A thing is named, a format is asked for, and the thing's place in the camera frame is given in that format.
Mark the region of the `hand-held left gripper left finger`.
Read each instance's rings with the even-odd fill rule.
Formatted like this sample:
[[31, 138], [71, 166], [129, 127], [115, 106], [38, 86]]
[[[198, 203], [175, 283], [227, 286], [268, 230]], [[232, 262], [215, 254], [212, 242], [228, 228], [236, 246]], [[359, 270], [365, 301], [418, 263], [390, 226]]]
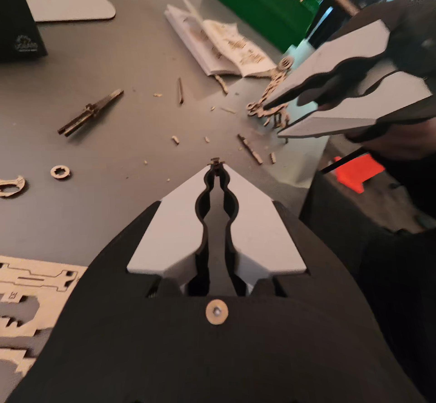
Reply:
[[206, 166], [162, 198], [127, 265], [131, 274], [174, 280], [188, 295], [210, 289], [208, 227], [215, 173]]

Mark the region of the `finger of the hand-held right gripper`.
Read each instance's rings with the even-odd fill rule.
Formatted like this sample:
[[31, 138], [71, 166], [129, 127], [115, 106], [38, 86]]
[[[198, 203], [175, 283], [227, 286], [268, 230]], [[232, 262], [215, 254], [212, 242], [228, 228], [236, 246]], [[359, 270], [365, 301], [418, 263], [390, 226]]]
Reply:
[[328, 110], [309, 113], [277, 133], [280, 139], [318, 138], [365, 128], [391, 113], [403, 110], [433, 95], [422, 78], [396, 71], [370, 87], [368, 93], [345, 98]]
[[376, 20], [332, 41], [325, 42], [265, 100], [270, 110], [310, 90], [321, 89], [330, 80], [352, 81], [368, 71], [386, 52], [390, 30]]

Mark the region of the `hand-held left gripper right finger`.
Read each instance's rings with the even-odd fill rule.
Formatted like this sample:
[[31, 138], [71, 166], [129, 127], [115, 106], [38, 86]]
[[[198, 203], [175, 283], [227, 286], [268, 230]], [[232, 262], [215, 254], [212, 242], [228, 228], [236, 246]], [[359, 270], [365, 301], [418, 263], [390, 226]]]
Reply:
[[227, 164], [217, 175], [229, 217], [225, 264], [236, 293], [251, 292], [261, 279], [304, 274], [307, 266], [275, 202]]

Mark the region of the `wooden model frame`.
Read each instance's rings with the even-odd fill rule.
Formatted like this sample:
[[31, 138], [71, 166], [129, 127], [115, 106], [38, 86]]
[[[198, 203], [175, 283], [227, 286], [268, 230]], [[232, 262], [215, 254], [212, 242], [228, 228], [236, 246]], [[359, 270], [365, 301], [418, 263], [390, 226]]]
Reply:
[[294, 57], [287, 55], [280, 60], [276, 68], [270, 72], [270, 83], [263, 92], [259, 101], [251, 102], [246, 106], [248, 117], [264, 118], [263, 127], [267, 127], [273, 120], [273, 128], [284, 128], [289, 123], [290, 116], [287, 112], [289, 103], [282, 103], [274, 108], [266, 109], [264, 103], [267, 98], [276, 90], [292, 72], [291, 67], [294, 64]]

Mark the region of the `green plastic bin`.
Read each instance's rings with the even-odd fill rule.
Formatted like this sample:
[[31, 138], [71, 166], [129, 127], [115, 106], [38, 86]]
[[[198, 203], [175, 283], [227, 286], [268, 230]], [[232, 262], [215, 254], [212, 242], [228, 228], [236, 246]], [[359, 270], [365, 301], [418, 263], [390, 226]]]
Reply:
[[219, 0], [281, 52], [306, 37], [322, 0]]

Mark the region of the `wooden parts sheet round holes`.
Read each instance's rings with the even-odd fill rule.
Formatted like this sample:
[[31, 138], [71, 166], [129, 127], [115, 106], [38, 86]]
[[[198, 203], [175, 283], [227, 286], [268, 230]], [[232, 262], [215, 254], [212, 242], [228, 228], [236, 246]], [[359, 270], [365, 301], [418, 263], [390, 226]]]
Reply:
[[53, 329], [86, 266], [1, 256], [1, 338], [31, 339]]

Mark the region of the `person's right forearm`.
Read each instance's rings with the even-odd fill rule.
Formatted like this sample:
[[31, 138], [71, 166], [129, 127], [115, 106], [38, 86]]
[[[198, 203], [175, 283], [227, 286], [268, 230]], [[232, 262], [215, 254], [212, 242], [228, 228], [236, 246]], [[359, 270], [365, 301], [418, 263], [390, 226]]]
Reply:
[[372, 158], [404, 186], [412, 203], [422, 212], [436, 217], [436, 153], [419, 160], [391, 160], [375, 151]]

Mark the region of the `dark model kit box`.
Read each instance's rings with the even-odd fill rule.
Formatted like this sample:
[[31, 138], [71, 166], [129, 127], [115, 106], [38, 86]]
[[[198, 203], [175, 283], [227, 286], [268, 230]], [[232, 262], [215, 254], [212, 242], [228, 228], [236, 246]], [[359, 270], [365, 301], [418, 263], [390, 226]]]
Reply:
[[47, 56], [26, 0], [0, 0], [0, 62], [29, 61]]

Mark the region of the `person's right hand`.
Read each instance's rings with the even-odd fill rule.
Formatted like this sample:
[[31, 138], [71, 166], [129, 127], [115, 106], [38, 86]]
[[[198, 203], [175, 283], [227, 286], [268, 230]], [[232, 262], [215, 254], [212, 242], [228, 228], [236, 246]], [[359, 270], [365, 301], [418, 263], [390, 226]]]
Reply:
[[389, 160], [423, 159], [436, 152], [436, 118], [413, 125], [392, 125], [384, 135], [363, 146]]

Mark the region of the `notched wooden strip scrap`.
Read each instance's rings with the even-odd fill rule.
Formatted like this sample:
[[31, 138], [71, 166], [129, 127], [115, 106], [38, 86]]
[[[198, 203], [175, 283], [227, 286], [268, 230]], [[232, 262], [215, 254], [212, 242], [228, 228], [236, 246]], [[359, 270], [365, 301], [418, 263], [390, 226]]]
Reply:
[[249, 153], [251, 154], [251, 156], [256, 160], [256, 162], [258, 163], [258, 165], [262, 165], [263, 164], [263, 160], [260, 157], [260, 155], [253, 149], [253, 147], [250, 145], [248, 139], [246, 139], [243, 135], [241, 135], [240, 133], [237, 134], [237, 138], [240, 140], [240, 142], [242, 143], [242, 145], [249, 151]]

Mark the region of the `instruction booklet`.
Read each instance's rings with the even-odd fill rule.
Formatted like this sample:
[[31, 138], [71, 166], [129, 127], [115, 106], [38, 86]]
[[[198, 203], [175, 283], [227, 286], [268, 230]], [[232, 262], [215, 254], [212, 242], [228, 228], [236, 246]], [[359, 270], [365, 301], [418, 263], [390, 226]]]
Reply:
[[237, 24], [203, 19], [183, 0], [187, 10], [168, 4], [166, 19], [207, 76], [268, 77], [274, 61], [238, 31]]

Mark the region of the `person's black clothing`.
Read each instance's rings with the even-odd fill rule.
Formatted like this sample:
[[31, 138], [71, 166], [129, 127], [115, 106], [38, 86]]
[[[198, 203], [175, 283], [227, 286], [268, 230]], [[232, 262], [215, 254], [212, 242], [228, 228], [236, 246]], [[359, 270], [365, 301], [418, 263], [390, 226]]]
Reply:
[[392, 182], [381, 173], [358, 195], [317, 172], [300, 219], [351, 273], [395, 358], [435, 402], [435, 225], [419, 226]]

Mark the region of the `wooden crescent part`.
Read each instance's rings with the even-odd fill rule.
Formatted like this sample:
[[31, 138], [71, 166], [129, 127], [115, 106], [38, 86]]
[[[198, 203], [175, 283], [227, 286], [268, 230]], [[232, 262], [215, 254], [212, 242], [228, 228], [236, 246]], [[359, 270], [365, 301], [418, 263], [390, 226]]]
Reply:
[[20, 193], [26, 185], [25, 178], [18, 176], [16, 179], [1, 179], [0, 180], [0, 197], [10, 198]]

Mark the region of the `long wooden frame strip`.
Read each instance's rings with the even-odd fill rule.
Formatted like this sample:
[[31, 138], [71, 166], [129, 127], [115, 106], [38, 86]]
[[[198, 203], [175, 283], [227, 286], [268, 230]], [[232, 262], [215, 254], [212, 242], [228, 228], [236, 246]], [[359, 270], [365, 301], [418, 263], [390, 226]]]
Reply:
[[104, 111], [123, 94], [124, 90], [117, 89], [96, 103], [87, 104], [77, 117], [73, 118], [73, 120], [57, 130], [58, 135], [63, 135], [65, 137], [71, 136], [76, 131], [81, 129], [85, 124], [96, 118], [102, 111]]

